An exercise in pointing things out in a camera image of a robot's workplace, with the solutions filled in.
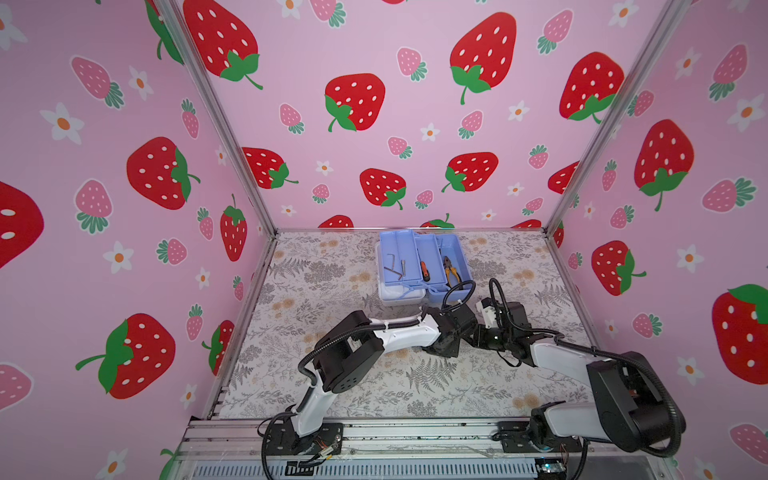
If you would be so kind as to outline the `orange screwdriver long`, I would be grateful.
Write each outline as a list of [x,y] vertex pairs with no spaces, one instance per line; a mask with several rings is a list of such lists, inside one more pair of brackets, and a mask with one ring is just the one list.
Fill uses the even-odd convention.
[[420,261],[419,265],[420,265],[422,280],[424,282],[429,282],[431,280],[431,276],[426,263],[424,261]]

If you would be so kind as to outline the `orange handled pliers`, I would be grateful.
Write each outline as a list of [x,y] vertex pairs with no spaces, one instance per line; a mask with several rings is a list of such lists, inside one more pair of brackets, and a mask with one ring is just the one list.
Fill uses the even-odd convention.
[[460,285],[463,282],[458,269],[453,265],[448,256],[443,257],[443,268],[446,277],[446,285],[449,288]]

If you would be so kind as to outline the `white lid blue tool box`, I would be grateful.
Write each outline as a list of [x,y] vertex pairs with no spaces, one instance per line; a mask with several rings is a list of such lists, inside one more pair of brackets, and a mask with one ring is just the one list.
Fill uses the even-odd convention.
[[386,306],[440,306],[466,298],[472,279],[455,234],[385,231],[376,246],[378,293]]

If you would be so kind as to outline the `steel hex key large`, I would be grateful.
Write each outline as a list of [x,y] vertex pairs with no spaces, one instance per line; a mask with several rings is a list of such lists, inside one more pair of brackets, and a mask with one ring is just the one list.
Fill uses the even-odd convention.
[[386,278],[386,282],[397,282],[402,279],[402,273],[398,272],[392,268],[384,267],[384,275]]

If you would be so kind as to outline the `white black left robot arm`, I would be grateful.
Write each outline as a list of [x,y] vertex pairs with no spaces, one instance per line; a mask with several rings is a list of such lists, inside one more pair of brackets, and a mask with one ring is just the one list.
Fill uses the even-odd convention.
[[273,416],[263,433],[260,461],[267,479],[274,477],[268,465],[268,444],[278,444],[272,434],[277,423],[289,429],[291,449],[308,447],[323,425],[327,411],[339,394],[358,385],[386,353],[420,348],[426,353],[455,358],[464,334],[477,326],[467,306],[476,288],[473,280],[451,287],[438,308],[394,320],[379,320],[361,310],[347,315],[298,363],[308,387],[301,402]]

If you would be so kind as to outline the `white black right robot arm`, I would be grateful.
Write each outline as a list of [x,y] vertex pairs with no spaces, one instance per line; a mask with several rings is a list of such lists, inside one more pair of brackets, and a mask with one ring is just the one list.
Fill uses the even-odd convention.
[[553,371],[586,385],[588,402],[555,401],[532,409],[522,436],[548,451],[570,437],[583,452],[592,443],[624,452],[672,458],[679,451],[686,420],[647,359],[640,353],[612,353],[566,340],[551,328],[530,324],[524,306],[506,299],[491,279],[489,295],[477,306],[462,300],[454,307],[461,337],[471,347],[510,354],[508,366]]

